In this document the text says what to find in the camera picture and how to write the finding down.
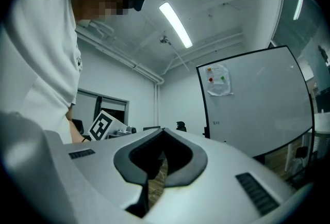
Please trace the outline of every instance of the cable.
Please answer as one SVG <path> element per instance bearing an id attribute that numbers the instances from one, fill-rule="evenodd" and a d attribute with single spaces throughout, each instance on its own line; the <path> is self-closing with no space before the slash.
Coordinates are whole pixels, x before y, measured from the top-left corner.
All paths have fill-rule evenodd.
<path id="1" fill-rule="evenodd" d="M 228 5 L 228 6 L 231 6 L 231 7 L 235 8 L 236 10 L 240 10 L 239 8 L 234 7 L 233 5 L 231 5 L 231 4 L 229 4 L 229 3 L 224 3 L 223 5 Z"/>
<path id="2" fill-rule="evenodd" d="M 161 175 L 163 176 L 163 182 L 165 182 L 165 178 L 164 178 L 164 175 L 161 171 L 159 171 L 161 173 Z"/>

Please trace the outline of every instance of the ceiling pipe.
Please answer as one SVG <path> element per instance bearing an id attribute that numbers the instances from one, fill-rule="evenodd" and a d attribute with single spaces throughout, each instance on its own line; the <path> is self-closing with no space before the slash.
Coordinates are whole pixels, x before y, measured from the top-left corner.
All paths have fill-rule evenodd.
<path id="1" fill-rule="evenodd" d="M 114 34 L 114 29 L 112 27 L 110 27 L 109 25 L 101 22 L 101 21 L 93 20 L 89 24 L 91 24 L 91 23 L 96 24 L 97 26 L 101 26 L 101 27 L 104 27 L 104 28 L 108 29 L 111 32 L 111 35 Z"/>
<path id="2" fill-rule="evenodd" d="M 95 28 L 97 30 L 97 32 L 101 34 L 101 40 L 104 39 L 104 32 L 102 32 L 102 30 L 100 30 L 100 27 L 99 26 L 97 26 L 93 22 L 90 22 L 88 25 L 91 26 L 91 27 L 93 27 L 93 28 Z"/>
<path id="3" fill-rule="evenodd" d="M 112 58 L 116 59 L 117 61 L 129 66 L 133 70 L 139 72 L 140 74 L 144 75 L 148 79 L 155 82 L 157 85 L 162 85 L 164 83 L 164 79 L 162 77 L 160 77 L 159 75 L 157 75 L 156 73 L 154 73 L 153 71 L 148 69 L 147 67 L 141 65 L 140 63 L 136 63 L 132 59 L 126 58 L 125 56 L 116 53 L 114 50 L 112 50 L 110 47 L 106 46 L 101 41 L 91 39 L 91 38 L 81 34 L 80 32 L 77 32 L 77 37 L 79 39 L 82 39 L 82 40 L 88 42 L 89 44 L 93 45 L 99 51 L 101 51 L 101 52 L 111 56 Z"/>
<path id="4" fill-rule="evenodd" d="M 81 35 L 97 42 L 97 43 L 101 43 L 104 47 L 106 47 L 108 50 L 113 51 L 116 54 L 119 54 L 120 56 L 133 61 L 133 59 L 127 55 L 125 52 L 123 52 L 121 49 L 117 48 L 114 45 L 110 45 L 109 43 L 107 43 L 106 41 L 103 41 L 102 39 L 98 38 L 97 36 L 91 34 L 88 30 L 84 29 L 83 27 L 80 26 L 76 26 L 76 32 L 80 33 Z"/>
<path id="5" fill-rule="evenodd" d="M 169 68 L 170 68 L 171 65 L 172 65 L 172 62 L 173 62 L 175 59 L 176 59 L 176 58 L 173 58 L 173 59 L 170 61 L 169 65 L 167 65 L 165 71 L 164 71 L 161 75 L 165 75 L 165 74 L 167 73 L 167 71 L 169 70 Z"/>
<path id="6" fill-rule="evenodd" d="M 160 85 L 157 85 L 157 126 L 160 124 Z"/>
<path id="7" fill-rule="evenodd" d="M 195 48 L 195 49 L 193 49 L 193 50 L 190 50 L 190 51 L 188 51 L 188 52 L 182 54 L 181 57 L 185 57 L 185 56 L 188 55 L 188 54 L 191 54 L 191 53 L 197 52 L 197 51 L 199 51 L 199 50 L 201 50 L 201 49 L 203 49 L 203 48 L 209 47 L 209 46 L 211 46 L 211 45 L 213 45 L 213 44 L 216 44 L 216 43 L 218 43 L 218 42 L 220 42 L 220 41 L 228 40 L 228 39 L 231 39 L 231 38 L 234 38 L 234 37 L 243 36 L 243 35 L 244 35 L 244 33 L 243 33 L 243 32 L 240 32 L 240 33 L 236 33 L 236 34 L 233 34 L 233 35 L 230 35 L 230 36 L 227 36 L 227 37 L 221 38 L 221 39 L 217 39 L 217 40 L 212 41 L 212 42 L 210 42 L 210 43 L 206 43 L 206 44 L 204 44 L 204 45 L 202 45 L 202 46 L 199 46 L 198 48 Z"/>
<path id="8" fill-rule="evenodd" d="M 179 55 L 179 53 L 177 52 L 177 50 L 175 49 L 175 47 L 173 47 L 173 45 L 170 42 L 168 42 L 168 44 L 172 47 L 172 49 L 174 50 L 175 54 L 180 59 L 180 61 L 184 64 L 184 66 L 186 67 L 186 69 L 188 70 L 188 72 L 190 72 L 188 66 L 185 64 L 185 62 L 183 61 L 183 59 L 181 58 L 181 56 Z"/>
<path id="9" fill-rule="evenodd" d="M 157 126 L 157 112 L 158 112 L 158 109 L 157 109 L 157 85 L 155 84 L 154 85 L 154 126 Z"/>
<path id="10" fill-rule="evenodd" d="M 193 60 L 199 59 L 199 58 L 201 58 L 201 57 L 203 57 L 203 56 L 205 56 L 205 55 L 208 55 L 208 54 L 210 54 L 210 53 L 212 53 L 212 52 L 219 51 L 219 50 L 226 49 L 226 48 L 233 47 L 233 46 L 237 46 L 237 45 L 242 45 L 242 42 L 237 42 L 237 43 L 234 43 L 234 44 L 231 44 L 231 45 L 227 45 L 227 46 L 225 46 L 225 47 L 219 47 L 219 48 L 217 48 L 217 49 L 213 49 L 213 50 L 211 50 L 211 51 L 206 51 L 206 52 L 202 53 L 201 55 L 199 55 L 199 56 L 196 57 L 196 58 L 192 58 L 192 59 L 187 59 L 187 60 L 185 60 L 185 62 L 193 61 Z M 175 68 L 175 67 L 178 67 L 178 66 L 180 66 L 180 65 L 181 65 L 181 62 L 178 62 L 177 64 L 172 65 L 172 66 L 169 68 L 169 70 L 171 70 L 171 69 L 173 69 L 173 68 Z"/>

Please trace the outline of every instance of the black chair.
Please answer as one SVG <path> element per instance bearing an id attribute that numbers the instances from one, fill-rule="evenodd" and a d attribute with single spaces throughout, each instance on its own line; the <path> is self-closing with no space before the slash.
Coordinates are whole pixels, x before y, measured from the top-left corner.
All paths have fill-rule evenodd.
<path id="1" fill-rule="evenodd" d="M 72 119 L 73 124 L 76 126 L 77 130 L 79 133 L 82 135 L 84 134 L 84 126 L 83 122 L 79 119 Z"/>
<path id="2" fill-rule="evenodd" d="M 185 123 L 183 121 L 178 121 L 176 130 L 187 132 L 187 128 L 185 127 Z"/>

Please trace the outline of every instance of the wooden floor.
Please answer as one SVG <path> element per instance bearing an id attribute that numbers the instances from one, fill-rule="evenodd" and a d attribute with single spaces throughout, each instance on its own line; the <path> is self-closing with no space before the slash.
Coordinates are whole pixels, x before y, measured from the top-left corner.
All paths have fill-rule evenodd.
<path id="1" fill-rule="evenodd" d="M 297 148 L 301 147 L 301 144 L 302 144 L 301 137 L 292 143 L 292 156 L 293 156 L 292 158 L 294 158 L 295 152 Z M 279 149 L 278 151 L 272 152 L 271 154 L 265 156 L 266 158 L 265 166 L 268 169 L 272 170 L 274 173 L 276 173 L 283 180 L 287 180 L 291 176 L 289 171 L 284 172 L 285 163 L 287 160 L 287 151 L 288 151 L 288 147 L 285 146 Z"/>
<path id="2" fill-rule="evenodd" d="M 156 178 L 153 180 L 148 180 L 148 199 L 149 199 L 149 209 L 153 207 L 153 205 L 160 198 L 163 193 L 164 182 L 167 177 L 168 164 L 167 160 L 164 159 L 162 166 L 160 167 L 160 171 L 157 174 Z"/>
<path id="3" fill-rule="evenodd" d="M 298 140 L 293 142 L 293 156 L 298 147 L 301 146 L 302 139 L 299 138 Z M 288 147 L 283 147 L 282 149 L 275 151 L 271 154 L 265 156 L 265 166 L 275 172 L 279 177 L 281 177 L 284 181 L 290 176 L 289 172 L 284 172 L 286 158 L 287 158 L 287 150 Z M 148 199 L 149 199 L 149 209 L 153 207 L 153 205 L 157 202 L 160 198 L 161 194 L 163 193 L 163 185 L 164 181 L 167 177 L 168 171 L 168 164 L 167 160 L 165 159 L 161 168 L 160 172 L 157 174 L 157 177 L 154 180 L 148 180 Z"/>

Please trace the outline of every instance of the black grille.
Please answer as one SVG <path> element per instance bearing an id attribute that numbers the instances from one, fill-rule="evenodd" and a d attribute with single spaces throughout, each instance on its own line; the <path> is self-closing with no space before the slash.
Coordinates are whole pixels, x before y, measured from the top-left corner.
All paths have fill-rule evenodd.
<path id="1" fill-rule="evenodd" d="M 279 206 L 270 194 L 268 194 L 249 173 L 239 174 L 236 178 L 262 216 Z"/>
<path id="2" fill-rule="evenodd" d="M 77 152 L 71 152 L 69 153 L 71 159 L 77 159 L 81 158 L 87 155 L 94 154 L 95 152 L 92 149 L 87 149 L 87 150 L 82 150 L 82 151 L 77 151 Z"/>

